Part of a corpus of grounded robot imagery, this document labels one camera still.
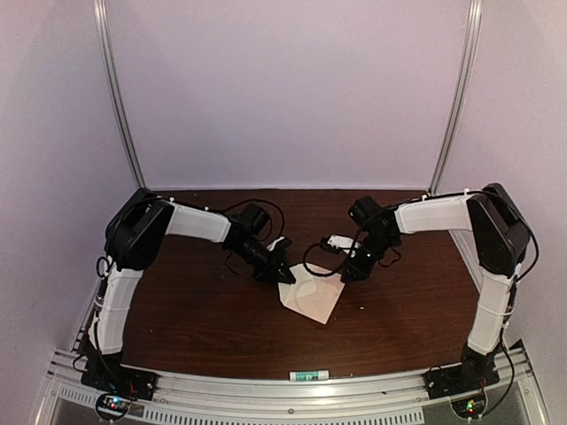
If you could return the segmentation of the beige envelope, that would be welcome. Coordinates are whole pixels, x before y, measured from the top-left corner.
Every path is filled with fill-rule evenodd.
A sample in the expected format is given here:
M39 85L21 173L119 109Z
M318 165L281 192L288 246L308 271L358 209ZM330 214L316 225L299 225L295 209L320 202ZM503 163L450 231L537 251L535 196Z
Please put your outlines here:
M281 304L308 319L326 324L345 287L340 276L315 276L302 264L291 267L291 272L295 283L278 283Z

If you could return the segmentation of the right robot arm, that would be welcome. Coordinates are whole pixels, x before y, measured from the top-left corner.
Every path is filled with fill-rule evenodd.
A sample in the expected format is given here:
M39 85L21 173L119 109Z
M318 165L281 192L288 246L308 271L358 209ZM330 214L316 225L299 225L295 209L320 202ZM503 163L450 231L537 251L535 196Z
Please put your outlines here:
M454 383L460 390L474 390L488 376L487 364L501 344L532 241L531 230L508 192L491 183L481 190L423 196L385 207L366 196L356 200L348 213L358 229L342 266L344 283L368 279L375 264L400 246L404 235L450 230L473 235L482 284Z

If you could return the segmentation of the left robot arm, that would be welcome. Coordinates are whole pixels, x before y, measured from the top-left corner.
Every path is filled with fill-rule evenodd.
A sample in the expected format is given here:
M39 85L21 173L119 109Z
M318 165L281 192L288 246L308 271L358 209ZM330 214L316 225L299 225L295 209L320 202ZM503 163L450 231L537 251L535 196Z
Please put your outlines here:
M263 245L258 236L270 222L257 200L240 203L241 212L215 210L176 202L141 188L116 213L105 230L101 288L89 342L102 358L92 370L94 380L109 393L127 386L127 373L108 358L123 347L130 304L143 273L156 260L166 236L184 236L218 243L253 268L259 282L294 284L286 261L291 240L278 236Z

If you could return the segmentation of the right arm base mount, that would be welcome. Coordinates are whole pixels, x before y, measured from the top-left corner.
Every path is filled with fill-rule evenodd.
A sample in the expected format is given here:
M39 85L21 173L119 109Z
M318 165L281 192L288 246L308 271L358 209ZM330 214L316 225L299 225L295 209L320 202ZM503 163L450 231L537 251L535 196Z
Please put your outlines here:
M423 375L429 399L452 397L481 390L500 381L493 358L465 354L455 366L434 366Z

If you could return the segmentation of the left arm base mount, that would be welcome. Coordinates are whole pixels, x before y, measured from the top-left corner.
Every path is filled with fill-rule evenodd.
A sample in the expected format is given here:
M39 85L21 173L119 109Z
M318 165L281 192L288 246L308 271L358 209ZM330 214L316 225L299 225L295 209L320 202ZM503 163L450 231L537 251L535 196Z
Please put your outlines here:
M100 356L93 351L85 357L83 385L123 398L152 401L158 381L156 373L122 366L120 354Z

